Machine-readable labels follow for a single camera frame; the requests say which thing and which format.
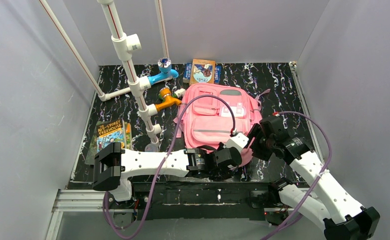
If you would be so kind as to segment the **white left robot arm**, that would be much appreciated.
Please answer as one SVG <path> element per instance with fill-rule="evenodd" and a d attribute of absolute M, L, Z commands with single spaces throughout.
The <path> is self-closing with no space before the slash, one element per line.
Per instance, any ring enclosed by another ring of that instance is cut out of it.
<path fill-rule="evenodd" d="M 130 178 L 149 175 L 176 177 L 222 178 L 242 164 L 235 147 L 208 152 L 203 148 L 187 148 L 170 153 L 140 152 L 121 148 L 115 142 L 95 155 L 93 190 L 111 193 L 119 202 L 132 198 Z"/>

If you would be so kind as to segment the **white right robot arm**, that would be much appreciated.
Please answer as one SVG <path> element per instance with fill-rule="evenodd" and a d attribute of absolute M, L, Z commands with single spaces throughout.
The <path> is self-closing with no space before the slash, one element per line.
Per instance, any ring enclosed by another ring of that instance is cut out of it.
<path fill-rule="evenodd" d="M 275 155 L 310 187 L 304 193 L 283 177 L 271 183 L 259 199 L 293 208 L 315 223 L 327 240 L 367 240 L 374 235 L 378 211 L 353 198 L 322 164 L 312 145 L 304 137 L 289 133 L 281 118 L 269 116 L 254 124 L 248 138 L 254 157 L 267 161 Z"/>

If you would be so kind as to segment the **pink student backpack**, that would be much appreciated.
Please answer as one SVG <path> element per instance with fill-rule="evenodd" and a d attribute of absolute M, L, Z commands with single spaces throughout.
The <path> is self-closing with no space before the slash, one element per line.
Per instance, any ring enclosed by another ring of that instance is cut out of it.
<path fill-rule="evenodd" d="M 182 115 L 177 137 L 187 148 L 227 142 L 230 130 L 247 135 L 262 120 L 261 104 L 237 87 L 196 83 L 186 89 L 178 115 Z"/>

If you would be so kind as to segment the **orange Othello book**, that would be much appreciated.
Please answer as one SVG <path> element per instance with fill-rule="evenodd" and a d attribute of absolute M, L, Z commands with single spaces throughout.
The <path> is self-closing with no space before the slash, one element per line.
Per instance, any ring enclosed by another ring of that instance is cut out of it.
<path fill-rule="evenodd" d="M 189 85 L 197 83 L 213 84 L 215 80 L 216 61 L 193 59 L 190 71 Z"/>

